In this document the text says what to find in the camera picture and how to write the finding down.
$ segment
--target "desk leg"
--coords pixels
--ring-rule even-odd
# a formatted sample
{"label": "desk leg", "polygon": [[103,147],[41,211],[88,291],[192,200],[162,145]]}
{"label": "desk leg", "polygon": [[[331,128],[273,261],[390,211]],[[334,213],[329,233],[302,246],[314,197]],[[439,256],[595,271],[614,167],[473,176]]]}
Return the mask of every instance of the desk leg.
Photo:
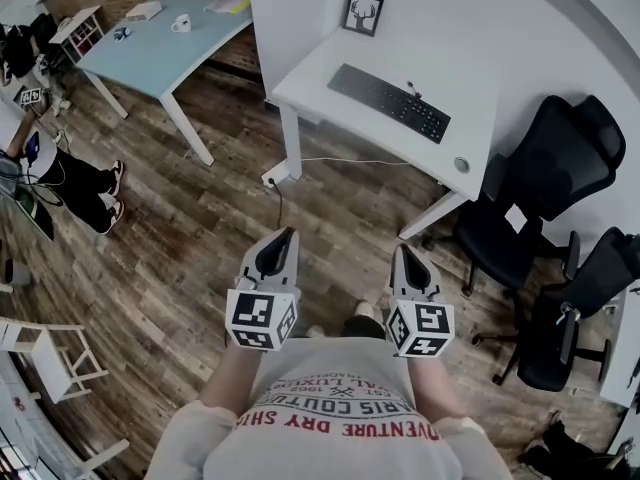
{"label": "desk leg", "polygon": [[160,97],[160,103],[167,111],[167,114],[173,119],[173,122],[176,123],[178,129],[182,132],[187,142],[191,145],[196,154],[200,157],[205,164],[211,165],[213,163],[213,157],[209,150],[202,142],[202,139],[198,135],[198,133],[193,129],[191,123],[187,116],[184,115],[184,112],[178,105],[178,102],[173,97],[173,94],[167,93]]}
{"label": "desk leg", "polygon": [[437,220],[440,220],[446,214],[452,212],[466,201],[466,197],[458,194],[455,190],[450,190],[444,196],[438,199],[438,201],[432,204],[426,212],[424,212],[411,224],[400,231],[400,238],[402,240],[411,238],[413,235],[419,233],[423,229],[428,228],[429,226],[431,226],[431,224],[433,224]]}
{"label": "desk leg", "polygon": [[109,89],[107,89],[107,87],[102,83],[102,80],[100,80],[100,78],[98,78],[93,73],[89,73],[88,71],[85,71],[84,73],[85,75],[87,75],[87,78],[91,80],[91,83],[96,86],[98,92],[102,94],[104,99],[109,102],[109,104],[113,107],[113,110],[115,110],[122,119],[126,119],[127,117],[129,117],[127,111],[122,108],[122,105],[120,105],[115,96],[111,94]]}
{"label": "desk leg", "polygon": [[295,180],[302,176],[298,113],[291,105],[281,103],[280,120],[282,121],[282,133],[284,135],[284,147],[287,151],[287,158],[262,175],[262,181],[268,187],[272,186],[269,179],[273,179],[273,181],[278,184],[289,176]]}

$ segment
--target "black pants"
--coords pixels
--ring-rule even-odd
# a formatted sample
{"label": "black pants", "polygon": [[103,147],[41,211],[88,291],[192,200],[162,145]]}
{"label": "black pants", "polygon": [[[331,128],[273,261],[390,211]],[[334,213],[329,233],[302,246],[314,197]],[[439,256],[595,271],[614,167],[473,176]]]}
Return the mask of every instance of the black pants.
{"label": "black pants", "polygon": [[[611,461],[611,457],[596,454],[571,439],[564,431],[561,421],[549,427],[542,438],[549,451],[542,446],[534,446],[520,460],[553,480],[599,478],[599,473]],[[618,469],[616,468],[616,474],[611,478],[619,478]]]}
{"label": "black pants", "polygon": [[112,171],[99,171],[93,165],[72,157],[58,148],[51,168],[40,178],[51,183],[53,190],[79,219],[98,233],[111,226],[111,213],[98,194],[104,194],[116,182]]}
{"label": "black pants", "polygon": [[340,336],[343,338],[362,337],[384,340],[386,333],[384,328],[372,318],[356,315],[344,321],[344,328]]}

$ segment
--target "chair wheel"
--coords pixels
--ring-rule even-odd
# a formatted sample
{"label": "chair wheel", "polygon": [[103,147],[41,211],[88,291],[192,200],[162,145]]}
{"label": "chair wheel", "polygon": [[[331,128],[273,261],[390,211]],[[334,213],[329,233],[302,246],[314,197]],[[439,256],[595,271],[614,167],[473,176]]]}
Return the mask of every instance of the chair wheel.
{"label": "chair wheel", "polygon": [[422,241],[422,247],[425,251],[433,251],[435,248],[435,244],[433,243],[433,239],[430,237],[425,238]]}

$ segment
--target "paper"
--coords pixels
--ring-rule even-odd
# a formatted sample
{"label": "paper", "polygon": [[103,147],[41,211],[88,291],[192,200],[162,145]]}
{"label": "paper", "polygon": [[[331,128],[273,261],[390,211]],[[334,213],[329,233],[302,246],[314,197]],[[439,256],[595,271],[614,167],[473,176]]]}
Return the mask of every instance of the paper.
{"label": "paper", "polygon": [[515,204],[509,209],[509,211],[504,216],[511,227],[514,229],[516,233],[520,233],[520,230],[527,223],[527,218],[524,216],[524,213],[518,208]]}
{"label": "paper", "polygon": [[205,11],[222,14],[238,14],[251,5],[251,0],[216,0],[207,5]]}

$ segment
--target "person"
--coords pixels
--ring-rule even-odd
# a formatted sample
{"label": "person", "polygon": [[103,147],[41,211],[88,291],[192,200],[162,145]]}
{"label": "person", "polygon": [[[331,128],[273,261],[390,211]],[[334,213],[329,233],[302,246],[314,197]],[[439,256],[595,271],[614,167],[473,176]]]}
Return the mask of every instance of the person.
{"label": "person", "polygon": [[264,355],[229,344],[169,422],[146,480],[511,479],[443,363],[395,357],[376,311],[358,304],[341,338]]}
{"label": "person", "polygon": [[57,80],[40,71],[36,59],[40,49],[31,28],[26,25],[11,27],[6,33],[0,25],[0,65],[2,66],[0,83],[9,85],[11,77],[16,77],[27,89],[45,88],[51,91],[54,116],[60,114],[60,109],[68,110],[71,102],[65,99],[65,90]]}
{"label": "person", "polygon": [[520,462],[552,480],[581,478],[584,480],[629,480],[631,470],[625,460],[629,443],[623,443],[615,456],[598,454],[571,439],[559,419],[553,421],[542,436],[548,450],[532,446],[520,456]]}
{"label": "person", "polygon": [[[25,154],[39,150],[31,160]],[[48,185],[76,217],[89,224],[98,233],[106,234],[122,218],[124,203],[116,201],[107,208],[99,194],[116,197],[124,164],[116,161],[111,170],[100,171],[58,148],[53,139],[36,121],[33,108],[20,120],[4,103],[0,103],[0,150],[19,161],[22,166],[20,182],[25,185]]]}

